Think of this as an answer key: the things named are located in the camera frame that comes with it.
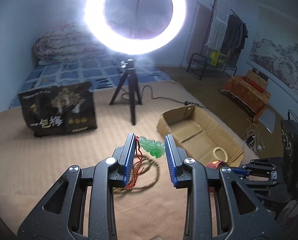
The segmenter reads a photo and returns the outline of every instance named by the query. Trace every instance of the ribbed blue pad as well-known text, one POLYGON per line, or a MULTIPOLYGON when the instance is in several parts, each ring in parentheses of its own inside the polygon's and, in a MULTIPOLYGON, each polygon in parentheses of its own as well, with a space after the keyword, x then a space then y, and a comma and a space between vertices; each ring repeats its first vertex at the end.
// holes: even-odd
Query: ribbed blue pad
POLYGON ((134 159, 134 154, 135 154, 135 148, 136 148, 136 141, 135 141, 135 136, 133 137, 132 144, 129 148, 127 158, 125 160, 124 164, 124 178, 123 178, 123 185, 126 187, 129 180, 130 180, 130 175, 133 167, 133 159, 134 159))
POLYGON ((170 179, 171 179, 171 182, 173 183, 173 186, 176 187, 178 185, 178 179, 176 175, 177 167, 176 167, 175 159, 173 158, 173 153, 171 150, 168 136, 165 137, 165 147, 166 147, 166 157, 167 157, 170 179))

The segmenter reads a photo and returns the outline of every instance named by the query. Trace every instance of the green translucent object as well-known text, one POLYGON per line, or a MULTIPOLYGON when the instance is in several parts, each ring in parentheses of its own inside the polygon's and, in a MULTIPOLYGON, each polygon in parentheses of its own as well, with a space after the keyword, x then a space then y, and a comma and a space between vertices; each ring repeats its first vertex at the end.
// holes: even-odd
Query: green translucent object
POLYGON ((142 136, 139 137, 139 143, 142 149, 156 158, 160 158, 166 151, 164 143, 161 143, 160 141, 147 139, 142 136))

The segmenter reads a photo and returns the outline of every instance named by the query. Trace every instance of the silver pivot bolt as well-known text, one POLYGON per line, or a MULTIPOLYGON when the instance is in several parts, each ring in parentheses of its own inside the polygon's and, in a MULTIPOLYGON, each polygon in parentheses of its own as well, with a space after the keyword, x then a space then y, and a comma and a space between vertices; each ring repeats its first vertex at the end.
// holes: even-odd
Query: silver pivot bolt
POLYGON ((77 172, 78 170, 79 170, 79 166, 77 166, 77 165, 73 165, 69 168, 70 172, 77 172))
POLYGON ((106 158, 106 163, 107 164, 113 164, 115 162, 116 162, 116 158, 115 157, 106 158))
POLYGON ((187 163, 187 164, 194 164, 195 162, 196 161, 193 158, 187 158, 187 159, 185 159, 185 163, 187 163))
POLYGON ((221 168, 221 171, 224 172, 224 173, 230 173, 231 172, 231 168, 229 168, 229 167, 222 167, 221 168))

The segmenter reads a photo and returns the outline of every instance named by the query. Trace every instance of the open cardboard tray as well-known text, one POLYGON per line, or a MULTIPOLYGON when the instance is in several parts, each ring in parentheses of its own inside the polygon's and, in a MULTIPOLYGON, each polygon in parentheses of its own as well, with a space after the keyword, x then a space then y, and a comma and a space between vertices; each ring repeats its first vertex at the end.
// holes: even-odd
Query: open cardboard tray
MULTIPOLYGON (((157 130, 162 136, 172 134, 178 147, 203 165, 215 160, 213 150, 222 147, 228 154, 228 165, 238 167, 244 150, 235 139, 198 106, 184 106, 166 111, 159 119, 157 130)), ((221 151, 217 156, 225 160, 221 151)))

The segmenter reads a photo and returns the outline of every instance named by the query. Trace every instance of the red string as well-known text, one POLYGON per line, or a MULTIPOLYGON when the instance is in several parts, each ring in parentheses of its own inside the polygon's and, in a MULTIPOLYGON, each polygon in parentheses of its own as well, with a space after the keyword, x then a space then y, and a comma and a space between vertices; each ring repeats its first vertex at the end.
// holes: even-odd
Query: red string
POLYGON ((132 167, 132 171, 133 171, 133 182, 127 186, 127 188, 133 188, 135 186, 135 183, 137 182, 137 179, 140 175, 140 173, 143 171, 144 167, 141 169, 141 171, 139 172, 140 168, 141 168, 141 165, 142 165, 142 159, 143 159, 143 155, 142 155, 142 152, 140 151, 140 143, 139 143, 139 138, 138 136, 136 136, 135 138, 136 140, 136 143, 138 144, 138 150, 137 150, 137 146, 135 147, 135 154, 136 154, 136 157, 138 158, 138 161, 133 165, 132 167))

